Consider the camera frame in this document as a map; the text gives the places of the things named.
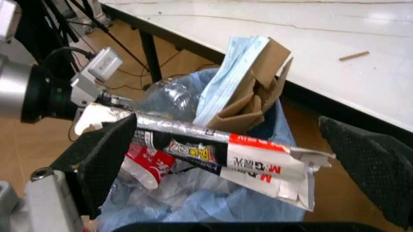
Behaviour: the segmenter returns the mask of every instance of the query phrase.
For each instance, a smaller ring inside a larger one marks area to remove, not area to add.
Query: table leg
[[[152,82],[162,80],[162,73],[159,67],[158,56],[156,55],[155,43],[153,42],[153,36],[149,33],[139,30],[141,35],[142,46],[145,52],[147,66],[152,76]]]

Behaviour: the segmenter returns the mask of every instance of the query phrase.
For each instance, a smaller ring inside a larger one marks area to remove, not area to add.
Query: wooden stick
[[[365,55],[368,55],[368,54],[370,54],[369,51],[360,52],[360,53],[353,54],[353,55],[350,55],[350,56],[341,57],[339,60],[340,60],[340,61],[345,61],[345,60],[348,60],[348,59],[353,59],[353,58],[365,56]]]

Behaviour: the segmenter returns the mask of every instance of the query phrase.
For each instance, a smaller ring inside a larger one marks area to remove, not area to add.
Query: silver foil
[[[136,127],[147,130],[168,132],[172,134],[191,136],[198,139],[208,139],[228,143],[230,133],[210,130],[191,123],[168,120],[157,116],[149,116],[139,111],[135,112]]]

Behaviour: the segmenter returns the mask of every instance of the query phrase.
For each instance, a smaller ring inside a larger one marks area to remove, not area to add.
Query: red label
[[[289,153],[289,151],[283,145],[275,144],[268,140],[248,137],[245,135],[231,134],[229,136],[229,142],[233,144],[238,144],[238,145],[253,146],[253,147],[262,148],[262,149]]]
[[[175,162],[174,157],[164,152],[148,149],[146,146],[135,143],[131,143],[126,156],[152,173],[158,184]]]

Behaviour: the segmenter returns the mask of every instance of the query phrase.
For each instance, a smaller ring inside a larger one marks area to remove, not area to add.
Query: crumpled packaging
[[[293,61],[292,58],[287,61],[291,53],[287,48],[269,39],[227,106],[208,123],[208,128],[245,133],[264,121],[264,113],[282,93]]]

